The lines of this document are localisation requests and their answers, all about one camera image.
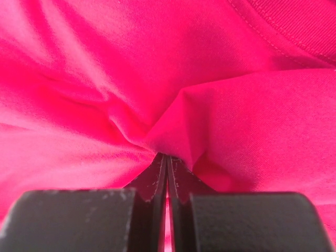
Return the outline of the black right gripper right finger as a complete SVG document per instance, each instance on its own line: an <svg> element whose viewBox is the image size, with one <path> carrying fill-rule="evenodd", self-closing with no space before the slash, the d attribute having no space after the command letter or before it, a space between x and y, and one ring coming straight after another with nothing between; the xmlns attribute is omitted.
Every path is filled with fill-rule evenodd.
<svg viewBox="0 0 336 252"><path fill-rule="evenodd" d="M167 190L173 251L334 251L302 194L219 193L175 157Z"/></svg>

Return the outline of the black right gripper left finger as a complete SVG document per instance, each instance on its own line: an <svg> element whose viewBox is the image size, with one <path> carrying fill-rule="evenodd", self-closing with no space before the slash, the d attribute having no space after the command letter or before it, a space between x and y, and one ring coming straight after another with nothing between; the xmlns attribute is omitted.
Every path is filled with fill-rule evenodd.
<svg viewBox="0 0 336 252"><path fill-rule="evenodd" d="M167 157L123 188L34 190L11 207L1 251L163 251Z"/></svg>

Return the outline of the pink t shirt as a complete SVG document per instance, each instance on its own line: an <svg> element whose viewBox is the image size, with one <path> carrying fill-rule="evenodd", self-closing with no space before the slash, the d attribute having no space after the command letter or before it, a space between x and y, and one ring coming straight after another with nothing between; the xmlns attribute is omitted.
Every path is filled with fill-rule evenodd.
<svg viewBox="0 0 336 252"><path fill-rule="evenodd" d="M1 1L2 221L158 152L306 195L335 241L335 1Z"/></svg>

